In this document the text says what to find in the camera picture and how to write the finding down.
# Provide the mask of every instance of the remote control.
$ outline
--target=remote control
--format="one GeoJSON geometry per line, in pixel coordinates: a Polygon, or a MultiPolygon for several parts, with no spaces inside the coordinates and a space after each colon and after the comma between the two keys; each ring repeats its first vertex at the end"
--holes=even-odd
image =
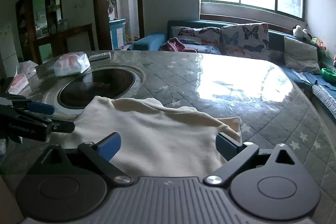
{"type": "Polygon", "coordinates": [[[111,57],[111,52],[103,52],[101,54],[91,55],[89,57],[89,61],[95,61],[95,60],[110,58],[110,57],[111,57]]]}

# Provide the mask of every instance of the window sill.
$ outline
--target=window sill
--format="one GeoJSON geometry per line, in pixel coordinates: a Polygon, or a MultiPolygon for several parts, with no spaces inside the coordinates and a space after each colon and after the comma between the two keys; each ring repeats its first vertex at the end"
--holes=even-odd
{"type": "Polygon", "coordinates": [[[307,27],[307,24],[304,21],[297,20],[288,16],[257,8],[232,4],[201,2],[200,13],[207,15],[238,17],[259,22],[267,22],[269,24],[278,25],[288,29],[292,29],[296,25],[300,25],[302,29],[307,27]]]}

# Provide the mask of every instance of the green bowl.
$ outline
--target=green bowl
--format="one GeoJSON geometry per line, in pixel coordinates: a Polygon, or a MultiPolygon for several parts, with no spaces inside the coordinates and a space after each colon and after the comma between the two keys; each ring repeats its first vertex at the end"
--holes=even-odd
{"type": "Polygon", "coordinates": [[[329,83],[336,83],[336,72],[329,69],[322,69],[322,77],[325,81],[329,83]]]}

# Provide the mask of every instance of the throw pillow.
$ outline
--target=throw pillow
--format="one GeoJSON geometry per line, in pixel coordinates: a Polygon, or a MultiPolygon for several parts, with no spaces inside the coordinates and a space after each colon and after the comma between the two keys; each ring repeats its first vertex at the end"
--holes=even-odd
{"type": "Polygon", "coordinates": [[[290,37],[283,39],[285,42],[283,59],[287,68],[321,74],[316,47],[290,37]]]}
{"type": "Polygon", "coordinates": [[[173,37],[177,37],[183,44],[206,45],[219,47],[221,29],[217,27],[190,28],[171,27],[173,37]]]}
{"type": "Polygon", "coordinates": [[[270,61],[268,24],[239,24],[222,27],[226,55],[270,61]]]}
{"type": "Polygon", "coordinates": [[[187,49],[194,49],[198,53],[208,53],[208,54],[218,54],[218,55],[221,55],[221,52],[219,51],[219,48],[214,47],[214,46],[186,44],[185,47],[187,49]]]}

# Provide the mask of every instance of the white towel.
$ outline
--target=white towel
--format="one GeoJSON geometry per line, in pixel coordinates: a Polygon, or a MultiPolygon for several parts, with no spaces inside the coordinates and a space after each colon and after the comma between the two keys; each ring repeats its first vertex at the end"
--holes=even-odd
{"type": "Polygon", "coordinates": [[[203,178],[226,162],[216,150],[219,132],[242,142],[239,117],[215,119],[193,107],[164,107],[153,98],[111,100],[96,96],[75,125],[72,134],[53,133],[50,141],[75,148],[118,132],[121,149],[111,163],[134,179],[203,178]]]}

